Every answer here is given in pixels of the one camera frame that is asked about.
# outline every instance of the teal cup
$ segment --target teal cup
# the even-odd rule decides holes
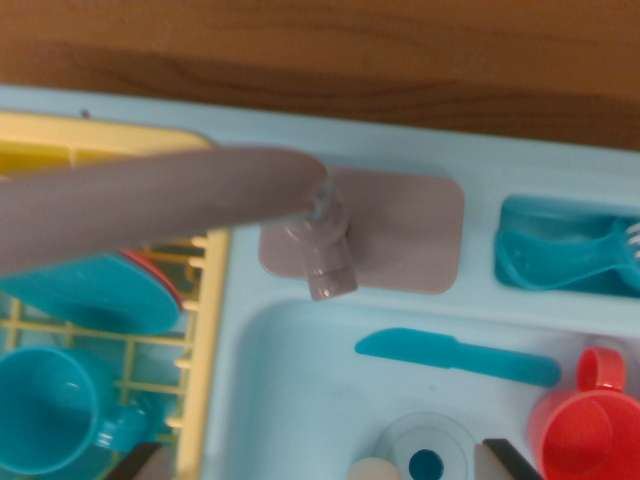
[[[155,437],[164,417],[152,396],[117,404],[109,367],[80,350],[16,349],[0,360],[0,467],[51,473],[91,445],[126,452]]]

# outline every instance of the red mug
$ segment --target red mug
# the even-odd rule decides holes
[[[545,397],[529,418],[540,473],[546,480],[640,480],[640,402],[622,393],[622,356],[587,348],[576,383]]]

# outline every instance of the dish rack wire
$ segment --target dish rack wire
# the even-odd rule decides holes
[[[212,146],[205,139],[185,132],[0,112],[0,175],[9,177],[41,169],[75,167],[106,157],[124,158],[185,148]],[[121,404],[127,404],[132,392],[176,397],[177,408],[165,422],[170,433],[160,434],[158,440],[172,446],[176,452],[176,478],[196,480],[205,435],[228,248],[229,232],[211,231],[139,250],[161,270],[169,266],[174,272],[182,272],[184,278],[179,279],[176,286],[187,318],[180,331],[162,335],[124,335],[86,329],[70,322],[34,321],[25,317],[22,302],[11,299],[8,317],[0,319],[0,330],[6,335],[1,350],[11,351],[19,346],[24,332],[56,335],[63,339],[62,346],[68,348],[73,348],[78,338],[123,343],[122,375],[115,382]],[[134,379],[136,349],[140,345],[182,349],[182,355],[174,361],[179,368],[177,385]],[[111,464],[98,479],[104,478],[120,459],[120,454],[113,453]],[[37,476],[21,478],[37,479]]]

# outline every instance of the wooden table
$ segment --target wooden table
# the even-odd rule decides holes
[[[640,2],[5,0],[0,82],[640,150]]]

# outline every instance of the faucet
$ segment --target faucet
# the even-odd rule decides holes
[[[213,148],[26,175],[0,186],[0,275],[147,241],[286,222],[314,300],[356,290],[326,167],[276,148]]]

